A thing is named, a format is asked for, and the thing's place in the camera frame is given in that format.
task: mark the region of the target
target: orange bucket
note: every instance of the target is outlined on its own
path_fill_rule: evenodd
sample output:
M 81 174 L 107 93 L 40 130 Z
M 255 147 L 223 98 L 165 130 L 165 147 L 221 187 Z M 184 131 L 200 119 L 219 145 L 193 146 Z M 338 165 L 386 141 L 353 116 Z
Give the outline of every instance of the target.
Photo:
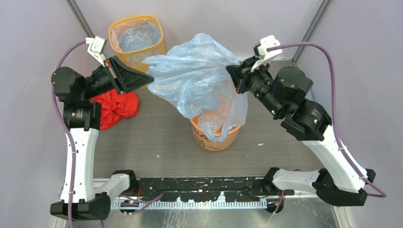
M 197 144 L 208 151 L 222 151 L 227 149 L 231 144 L 234 142 L 235 138 L 238 135 L 240 127 L 233 127 L 230 132 L 228 133 L 227 138 L 224 139 L 222 142 L 213 142 L 206 135 L 203 134 L 202 130 L 200 129 L 198 122 L 199 117 L 192 118 L 190 120 L 192 123 L 193 129 L 193 136 L 196 140 Z M 214 134 L 215 137 L 221 136 L 221 128 Z

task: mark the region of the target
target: blue plastic bag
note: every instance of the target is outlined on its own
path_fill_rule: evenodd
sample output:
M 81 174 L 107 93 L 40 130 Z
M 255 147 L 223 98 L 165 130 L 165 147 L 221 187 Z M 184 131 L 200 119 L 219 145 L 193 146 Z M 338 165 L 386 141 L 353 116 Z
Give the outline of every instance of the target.
M 126 31 L 119 37 L 119 45 L 124 52 L 137 51 L 157 44 L 160 39 L 158 26 L 151 22 Z
M 214 142 L 222 142 L 230 129 L 245 124 L 247 94 L 237 94 L 225 69 L 239 65 L 237 58 L 209 35 L 200 33 L 168 53 L 147 57 L 147 74 L 154 77 L 151 93 L 169 101 L 186 118 L 198 115 L 199 127 Z M 222 127 L 221 136 L 214 133 Z

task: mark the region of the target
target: wood grain surface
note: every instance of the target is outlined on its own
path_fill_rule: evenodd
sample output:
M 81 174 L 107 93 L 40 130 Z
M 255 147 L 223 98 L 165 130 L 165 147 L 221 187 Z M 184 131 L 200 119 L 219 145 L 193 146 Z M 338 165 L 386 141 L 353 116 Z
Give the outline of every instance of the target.
M 291 64 L 274 61 L 269 71 L 275 76 Z M 323 167 L 250 93 L 246 123 L 235 142 L 221 152 L 200 147 L 189 119 L 167 101 L 147 89 L 136 93 L 139 114 L 99 133 L 94 178 L 109 178 L 124 169 L 134 170 L 137 177 L 204 177 L 264 176 L 270 167 L 303 171 Z

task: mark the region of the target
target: red fabric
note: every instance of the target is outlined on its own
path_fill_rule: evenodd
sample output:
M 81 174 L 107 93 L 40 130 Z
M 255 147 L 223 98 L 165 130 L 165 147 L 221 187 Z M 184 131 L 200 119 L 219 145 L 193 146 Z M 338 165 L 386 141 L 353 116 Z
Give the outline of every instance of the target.
M 114 126 L 122 118 L 136 116 L 139 99 L 134 92 L 120 95 L 115 89 L 91 98 L 91 101 L 101 103 L 101 130 Z

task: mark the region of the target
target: white wall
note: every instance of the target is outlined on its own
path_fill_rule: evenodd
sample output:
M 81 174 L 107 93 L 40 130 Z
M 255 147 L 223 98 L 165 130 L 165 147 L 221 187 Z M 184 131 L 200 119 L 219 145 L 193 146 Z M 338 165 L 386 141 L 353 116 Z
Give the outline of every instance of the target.
M 322 0 L 77 0 L 96 35 L 108 37 L 117 20 L 141 14 L 155 16 L 164 32 L 166 50 L 205 32 L 239 59 L 251 57 L 252 46 L 268 35 L 282 43 L 301 41 Z M 292 59 L 296 49 L 279 59 Z M 106 54 L 113 55 L 110 46 Z
M 0 227 L 45 228 L 58 200 L 67 146 L 51 100 L 50 76 L 85 35 L 64 0 L 0 4 Z M 98 65 L 82 47 L 66 66 L 88 75 Z
M 397 0 L 333 1 L 312 38 L 334 58 L 341 138 L 363 167 L 376 171 L 375 183 L 388 194 L 352 208 L 358 228 L 403 224 L 401 9 Z M 324 55 L 309 47 L 297 65 L 313 79 L 315 101 L 330 112 Z

